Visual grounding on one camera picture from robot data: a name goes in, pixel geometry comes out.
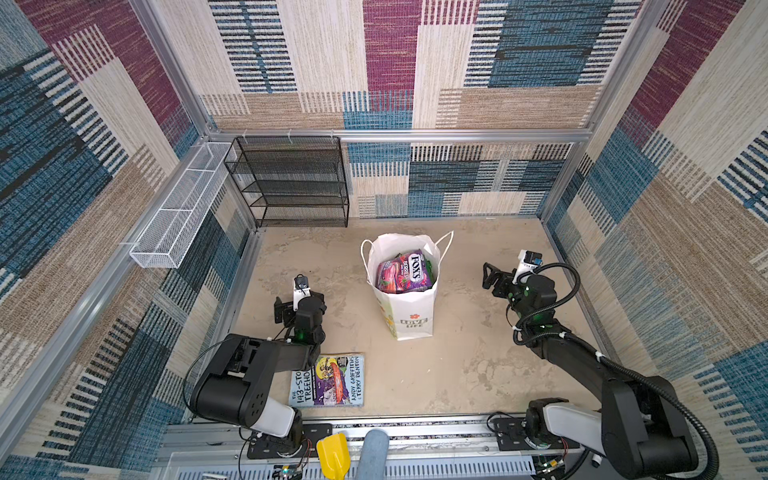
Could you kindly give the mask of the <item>purple berries candy bag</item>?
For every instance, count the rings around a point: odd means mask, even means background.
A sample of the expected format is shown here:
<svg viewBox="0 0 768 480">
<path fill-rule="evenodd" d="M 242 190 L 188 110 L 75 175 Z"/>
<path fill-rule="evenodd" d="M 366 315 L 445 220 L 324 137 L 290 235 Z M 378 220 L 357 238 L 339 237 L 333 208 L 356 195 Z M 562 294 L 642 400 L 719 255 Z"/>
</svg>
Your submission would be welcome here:
<svg viewBox="0 0 768 480">
<path fill-rule="evenodd" d="M 387 294 L 424 292 L 436 281 L 431 260 L 422 250 L 413 250 L 382 262 L 377 268 L 375 287 Z"/>
</svg>

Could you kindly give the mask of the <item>white paper bag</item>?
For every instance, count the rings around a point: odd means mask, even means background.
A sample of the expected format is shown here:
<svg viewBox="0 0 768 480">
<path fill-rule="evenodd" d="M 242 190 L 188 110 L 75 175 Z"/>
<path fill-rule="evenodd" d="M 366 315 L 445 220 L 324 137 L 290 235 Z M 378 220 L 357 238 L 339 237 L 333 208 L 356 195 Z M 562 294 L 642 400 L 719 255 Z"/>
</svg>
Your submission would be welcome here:
<svg viewBox="0 0 768 480">
<path fill-rule="evenodd" d="M 428 338 L 433 335 L 434 311 L 442 261 L 454 240 L 452 231 L 438 240 L 427 235 L 389 233 L 375 240 L 365 239 L 360 245 L 360 256 L 366 272 L 366 282 L 371 287 L 384 320 L 392 334 L 399 340 Z M 422 250 L 431 260 L 437 274 L 435 285 L 424 292 L 387 294 L 375 287 L 378 266 L 398 254 Z"/>
</svg>

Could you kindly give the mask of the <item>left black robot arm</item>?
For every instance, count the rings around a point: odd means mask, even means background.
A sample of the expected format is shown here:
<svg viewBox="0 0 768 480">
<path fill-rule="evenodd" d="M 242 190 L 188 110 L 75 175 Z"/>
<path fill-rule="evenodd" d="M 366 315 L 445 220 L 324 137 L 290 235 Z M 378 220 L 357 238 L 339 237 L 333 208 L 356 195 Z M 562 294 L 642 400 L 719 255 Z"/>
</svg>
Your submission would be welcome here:
<svg viewBox="0 0 768 480">
<path fill-rule="evenodd" d="M 230 333 L 216 346 L 198 378 L 187 408 L 206 420 L 252 431 L 280 455 L 296 454 L 305 444 L 301 414 L 294 407 L 270 397 L 279 372 L 314 368 L 325 340 L 322 327 L 324 296 L 311 291 L 284 316 L 288 337 L 259 339 Z"/>
</svg>

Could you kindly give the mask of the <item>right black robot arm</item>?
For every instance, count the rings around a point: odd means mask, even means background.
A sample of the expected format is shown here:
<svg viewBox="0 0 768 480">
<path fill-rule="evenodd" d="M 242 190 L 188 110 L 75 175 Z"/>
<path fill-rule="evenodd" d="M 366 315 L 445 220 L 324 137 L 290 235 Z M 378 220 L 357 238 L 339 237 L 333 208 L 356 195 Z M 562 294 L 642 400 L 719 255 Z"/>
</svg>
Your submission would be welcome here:
<svg viewBox="0 0 768 480">
<path fill-rule="evenodd" d="M 507 316 L 517 317 L 509 324 L 514 344 L 565 371 L 600 402 L 594 411 L 560 397 L 531 401 L 524 424 L 527 441 L 542 447 L 559 438 L 574 440 L 606 458 L 626 479 L 673 479 L 679 473 L 715 478 L 720 467 L 716 443 L 671 383 L 617 363 L 556 318 L 557 308 L 581 287 L 574 267 L 558 266 L 573 276 L 564 297 L 544 274 L 551 264 L 522 259 L 511 272 L 483 265 L 483 288 L 506 301 Z"/>
</svg>

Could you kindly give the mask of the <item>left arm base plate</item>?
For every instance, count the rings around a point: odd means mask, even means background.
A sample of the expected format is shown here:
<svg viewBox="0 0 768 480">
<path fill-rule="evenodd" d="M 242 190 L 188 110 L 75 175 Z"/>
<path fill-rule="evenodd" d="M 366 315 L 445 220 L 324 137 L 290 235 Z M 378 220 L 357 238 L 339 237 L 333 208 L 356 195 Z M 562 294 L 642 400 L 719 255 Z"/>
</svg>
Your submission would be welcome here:
<svg viewBox="0 0 768 480">
<path fill-rule="evenodd" d="M 309 452 L 316 457 L 315 444 L 333 434 L 330 423 L 309 423 L 298 429 L 292 428 L 286 437 L 264 433 L 253 433 L 247 443 L 246 457 L 249 460 L 300 458 Z"/>
</svg>

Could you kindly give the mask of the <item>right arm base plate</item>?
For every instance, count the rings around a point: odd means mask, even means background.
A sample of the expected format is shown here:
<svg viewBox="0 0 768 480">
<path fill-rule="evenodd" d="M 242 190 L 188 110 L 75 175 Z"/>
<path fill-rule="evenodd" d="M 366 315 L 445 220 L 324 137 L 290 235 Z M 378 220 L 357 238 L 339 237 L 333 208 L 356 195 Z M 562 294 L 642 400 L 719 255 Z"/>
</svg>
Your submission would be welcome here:
<svg viewBox="0 0 768 480">
<path fill-rule="evenodd" d="M 536 444 L 532 440 L 527 439 L 523 422 L 524 419 L 522 417 L 493 415 L 487 418 L 486 426 L 495 436 L 500 451 L 575 451 L 580 453 L 583 450 L 579 443 L 568 439 L 563 440 L 562 438 Z"/>
</svg>

